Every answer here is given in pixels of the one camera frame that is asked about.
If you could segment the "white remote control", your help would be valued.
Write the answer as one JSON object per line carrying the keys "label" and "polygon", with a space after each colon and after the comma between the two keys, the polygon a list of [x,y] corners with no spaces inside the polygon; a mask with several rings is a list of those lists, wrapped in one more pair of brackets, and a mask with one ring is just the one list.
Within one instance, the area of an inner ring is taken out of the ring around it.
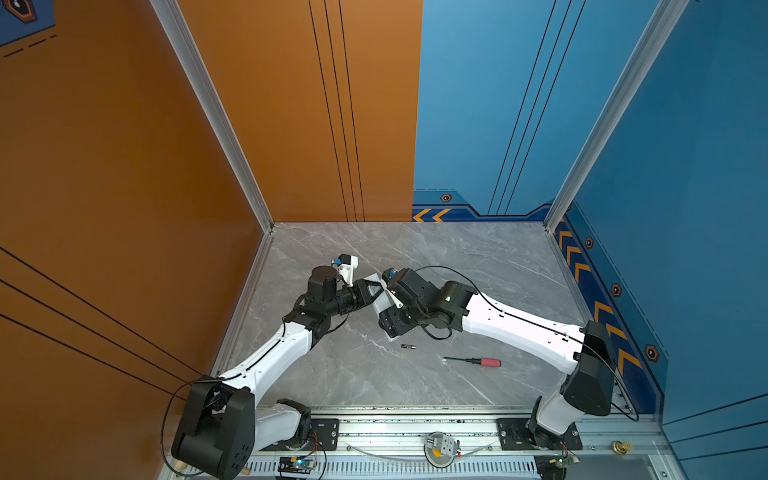
{"label": "white remote control", "polygon": [[377,316],[378,320],[382,319],[382,314],[387,310],[394,307],[396,310],[403,308],[403,303],[396,297],[396,295],[387,287],[387,283],[383,280],[385,291],[382,295],[372,304],[372,308]]}

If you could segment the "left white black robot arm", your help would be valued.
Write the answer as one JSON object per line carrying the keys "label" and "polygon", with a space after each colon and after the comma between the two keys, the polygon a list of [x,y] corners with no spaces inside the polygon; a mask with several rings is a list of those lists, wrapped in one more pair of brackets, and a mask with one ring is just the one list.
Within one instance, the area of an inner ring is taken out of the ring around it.
{"label": "left white black robot arm", "polygon": [[260,400],[331,332],[333,317],[372,305],[385,290],[376,275],[355,279],[351,264],[336,261],[314,268],[306,292],[266,344],[219,377],[186,383],[189,392],[173,442],[161,448],[165,460],[182,461],[217,479],[233,479],[253,452],[274,443],[307,442],[309,407],[282,399],[259,409]]}

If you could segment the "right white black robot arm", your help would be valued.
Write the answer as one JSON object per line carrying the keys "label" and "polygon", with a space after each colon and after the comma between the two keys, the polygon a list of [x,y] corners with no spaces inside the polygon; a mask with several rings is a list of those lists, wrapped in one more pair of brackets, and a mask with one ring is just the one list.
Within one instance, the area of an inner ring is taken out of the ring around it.
{"label": "right white black robot arm", "polygon": [[409,268],[389,269],[379,283],[383,292],[374,310],[392,339],[429,326],[466,332],[534,355],[564,375],[560,386],[537,399],[525,424],[533,447],[558,449],[582,416],[611,412],[616,370],[603,325],[547,320],[493,300],[469,282],[448,281],[438,288]]}

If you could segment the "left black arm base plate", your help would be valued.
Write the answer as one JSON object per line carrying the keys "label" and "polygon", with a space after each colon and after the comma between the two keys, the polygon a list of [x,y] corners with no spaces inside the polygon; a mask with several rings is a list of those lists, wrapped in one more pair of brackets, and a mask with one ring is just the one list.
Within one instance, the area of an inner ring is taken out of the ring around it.
{"label": "left black arm base plate", "polygon": [[290,442],[294,449],[312,450],[316,445],[326,452],[335,451],[338,446],[340,420],[338,418],[315,418],[301,420],[296,437]]}

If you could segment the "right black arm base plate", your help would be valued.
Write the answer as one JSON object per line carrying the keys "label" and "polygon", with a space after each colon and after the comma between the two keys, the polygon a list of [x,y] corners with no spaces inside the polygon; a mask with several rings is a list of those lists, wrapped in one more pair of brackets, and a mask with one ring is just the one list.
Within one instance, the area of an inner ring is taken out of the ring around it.
{"label": "right black arm base plate", "polygon": [[555,436],[545,430],[534,434],[527,424],[528,420],[524,418],[506,417],[496,420],[498,439],[503,451],[560,451],[562,447],[568,451],[583,449],[580,432],[575,423],[561,436]]}

